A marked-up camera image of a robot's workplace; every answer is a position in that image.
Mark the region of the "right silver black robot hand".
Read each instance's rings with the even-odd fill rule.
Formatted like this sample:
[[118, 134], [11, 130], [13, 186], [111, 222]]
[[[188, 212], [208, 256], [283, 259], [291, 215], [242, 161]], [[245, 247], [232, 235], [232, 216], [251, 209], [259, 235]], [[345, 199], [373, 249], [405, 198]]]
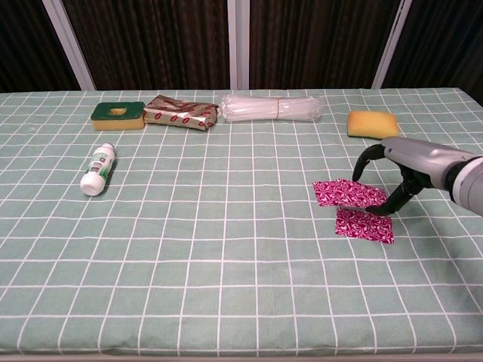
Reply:
[[425, 140], [387, 137], [363, 151], [352, 180], [360, 179], [370, 161], [381, 158], [399, 166], [403, 181], [383, 204], [366, 207], [367, 212], [391, 215], [428, 188], [447, 191], [455, 204], [482, 215], [482, 156]]

